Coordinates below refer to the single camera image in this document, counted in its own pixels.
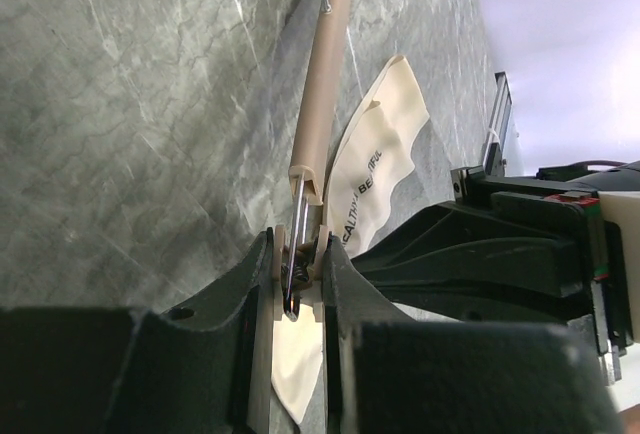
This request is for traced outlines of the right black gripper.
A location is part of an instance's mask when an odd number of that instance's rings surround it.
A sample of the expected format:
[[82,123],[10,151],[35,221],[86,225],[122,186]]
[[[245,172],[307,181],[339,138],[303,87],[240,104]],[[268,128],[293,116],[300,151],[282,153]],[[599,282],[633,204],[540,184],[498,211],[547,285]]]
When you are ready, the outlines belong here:
[[455,201],[420,211],[354,267],[379,285],[457,288],[509,304],[606,302],[605,221],[593,179],[452,172]]

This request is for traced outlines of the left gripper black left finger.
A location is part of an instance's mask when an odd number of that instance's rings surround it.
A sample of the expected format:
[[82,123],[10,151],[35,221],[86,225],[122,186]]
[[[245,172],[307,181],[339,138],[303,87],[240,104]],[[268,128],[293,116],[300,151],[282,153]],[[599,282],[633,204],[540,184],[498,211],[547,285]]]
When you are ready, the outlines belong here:
[[271,232],[164,313],[1,312],[5,433],[265,433],[272,354]]

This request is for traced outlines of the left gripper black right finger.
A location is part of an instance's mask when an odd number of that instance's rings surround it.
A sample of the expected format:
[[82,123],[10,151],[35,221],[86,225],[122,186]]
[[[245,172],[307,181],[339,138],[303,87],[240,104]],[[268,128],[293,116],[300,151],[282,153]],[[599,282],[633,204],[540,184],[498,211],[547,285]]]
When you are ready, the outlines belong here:
[[621,433],[595,355],[545,324],[422,322],[331,240],[322,261],[330,433]]

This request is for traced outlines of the grey and cream underwear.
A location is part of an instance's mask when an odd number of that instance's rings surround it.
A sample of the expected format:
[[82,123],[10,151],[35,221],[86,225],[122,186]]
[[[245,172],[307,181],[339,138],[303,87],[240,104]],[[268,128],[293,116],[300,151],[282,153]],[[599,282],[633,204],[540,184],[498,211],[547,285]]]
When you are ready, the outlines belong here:
[[[395,186],[415,169],[413,143],[429,113],[403,55],[389,59],[354,112],[325,191],[323,222],[347,255],[366,252],[391,214]],[[304,291],[300,316],[274,323],[272,386],[291,419],[303,421],[323,363],[320,288]]]

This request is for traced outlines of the beige clip hanger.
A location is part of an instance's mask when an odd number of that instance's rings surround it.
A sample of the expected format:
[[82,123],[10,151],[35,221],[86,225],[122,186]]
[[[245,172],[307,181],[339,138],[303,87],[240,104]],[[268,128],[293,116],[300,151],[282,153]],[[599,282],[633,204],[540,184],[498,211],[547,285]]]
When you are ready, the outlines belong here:
[[283,311],[293,322],[299,317],[302,289],[294,283],[295,273],[302,267],[297,250],[306,240],[309,208],[323,203],[351,1],[321,0],[288,169],[293,215],[286,270],[281,278]]

